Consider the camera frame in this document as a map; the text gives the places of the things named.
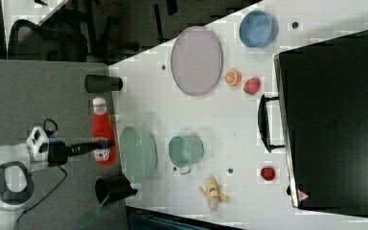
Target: small orange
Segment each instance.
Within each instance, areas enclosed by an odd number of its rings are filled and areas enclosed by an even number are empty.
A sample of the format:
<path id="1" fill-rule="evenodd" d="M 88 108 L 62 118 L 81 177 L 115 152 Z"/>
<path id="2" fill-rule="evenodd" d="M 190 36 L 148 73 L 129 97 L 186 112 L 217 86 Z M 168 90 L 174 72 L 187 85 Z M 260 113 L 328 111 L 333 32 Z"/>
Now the small orange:
<path id="1" fill-rule="evenodd" d="M 231 86 L 235 86 L 241 83 L 241 80 L 242 80 L 242 74 L 238 70 L 230 69 L 228 72 L 226 72 L 225 81 L 227 84 Z"/>

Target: warning label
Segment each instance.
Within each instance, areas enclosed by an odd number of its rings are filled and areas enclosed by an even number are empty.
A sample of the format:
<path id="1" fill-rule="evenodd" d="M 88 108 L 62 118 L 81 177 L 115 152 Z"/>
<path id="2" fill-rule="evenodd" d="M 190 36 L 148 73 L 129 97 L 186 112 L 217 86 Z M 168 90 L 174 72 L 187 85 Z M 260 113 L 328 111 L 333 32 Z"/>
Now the warning label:
<path id="1" fill-rule="evenodd" d="M 301 201 L 304 201 L 305 199 L 307 199 L 309 196 L 304 194 L 303 192 L 297 190 L 297 194 L 298 194 L 298 200 Z"/>

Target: dark mug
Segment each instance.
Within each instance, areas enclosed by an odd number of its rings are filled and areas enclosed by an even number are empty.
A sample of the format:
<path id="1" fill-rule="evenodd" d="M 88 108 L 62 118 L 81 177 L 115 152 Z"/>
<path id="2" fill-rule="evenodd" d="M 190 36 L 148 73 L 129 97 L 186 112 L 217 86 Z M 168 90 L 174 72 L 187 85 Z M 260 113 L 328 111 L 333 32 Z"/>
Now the dark mug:
<path id="1" fill-rule="evenodd" d="M 106 205 L 116 200 L 135 196 L 137 194 L 137 190 L 130 187 L 130 182 L 122 174 L 98 179 L 95 183 L 95 194 L 97 195 L 97 200 L 100 203 L 109 196 L 109 199 L 104 204 Z"/>
<path id="2" fill-rule="evenodd" d="M 84 81 L 85 90 L 88 93 L 102 93 L 119 91 L 124 83 L 121 78 L 101 75 L 87 75 Z"/>

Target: purple plate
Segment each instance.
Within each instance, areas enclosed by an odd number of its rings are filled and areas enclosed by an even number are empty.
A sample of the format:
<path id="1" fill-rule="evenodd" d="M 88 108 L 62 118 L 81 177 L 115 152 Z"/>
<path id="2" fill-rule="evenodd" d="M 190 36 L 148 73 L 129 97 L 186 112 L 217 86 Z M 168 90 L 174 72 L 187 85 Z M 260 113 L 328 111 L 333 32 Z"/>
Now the purple plate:
<path id="1" fill-rule="evenodd" d="M 214 33 L 202 27 L 183 31 L 172 47 L 172 77 L 186 94 L 200 96 L 217 84 L 222 52 Z"/>

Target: mint green mug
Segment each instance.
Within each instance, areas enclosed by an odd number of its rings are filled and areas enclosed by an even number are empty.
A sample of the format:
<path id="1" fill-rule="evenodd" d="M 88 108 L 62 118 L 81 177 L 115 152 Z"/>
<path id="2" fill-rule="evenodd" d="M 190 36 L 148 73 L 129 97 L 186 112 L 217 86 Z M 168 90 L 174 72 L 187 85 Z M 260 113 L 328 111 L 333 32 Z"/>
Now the mint green mug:
<path id="1" fill-rule="evenodd" d="M 204 147 L 195 135 L 175 136 L 169 143 L 169 157 L 180 169 L 181 174 L 190 173 L 192 166 L 198 163 L 203 155 Z"/>

